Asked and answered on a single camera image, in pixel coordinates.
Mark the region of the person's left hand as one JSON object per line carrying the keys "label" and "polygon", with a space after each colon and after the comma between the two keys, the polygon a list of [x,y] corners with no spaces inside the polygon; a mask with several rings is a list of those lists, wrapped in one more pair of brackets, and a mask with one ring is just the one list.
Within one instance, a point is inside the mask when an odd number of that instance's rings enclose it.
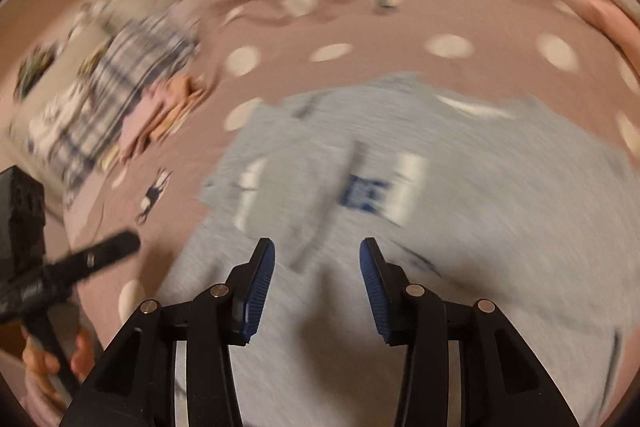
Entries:
{"label": "person's left hand", "polygon": [[[52,377],[60,370],[60,362],[52,353],[36,347],[35,340],[22,327],[22,334],[26,345],[22,353],[27,373],[35,378],[38,389],[44,396],[60,409],[65,409],[66,404],[53,386]],[[92,332],[81,327],[76,336],[76,351],[70,358],[70,368],[78,379],[84,381],[94,366],[94,344]]]}

